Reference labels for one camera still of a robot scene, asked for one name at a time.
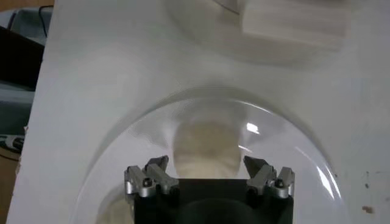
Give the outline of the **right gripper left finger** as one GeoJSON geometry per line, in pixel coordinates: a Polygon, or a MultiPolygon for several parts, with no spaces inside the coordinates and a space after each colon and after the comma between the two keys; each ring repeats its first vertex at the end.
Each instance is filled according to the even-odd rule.
{"type": "Polygon", "coordinates": [[[141,169],[129,166],[124,171],[124,189],[129,198],[154,197],[159,192],[173,196],[179,194],[179,180],[169,176],[165,171],[169,162],[167,155],[151,158],[141,169]]]}

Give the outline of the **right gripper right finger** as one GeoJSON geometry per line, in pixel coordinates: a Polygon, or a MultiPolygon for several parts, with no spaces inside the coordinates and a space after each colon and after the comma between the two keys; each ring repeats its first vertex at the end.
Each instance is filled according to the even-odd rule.
{"type": "Polygon", "coordinates": [[[282,167],[279,173],[264,159],[244,156],[244,165],[250,178],[246,184],[257,195],[266,192],[275,198],[294,196],[295,173],[289,167],[282,167]]]}

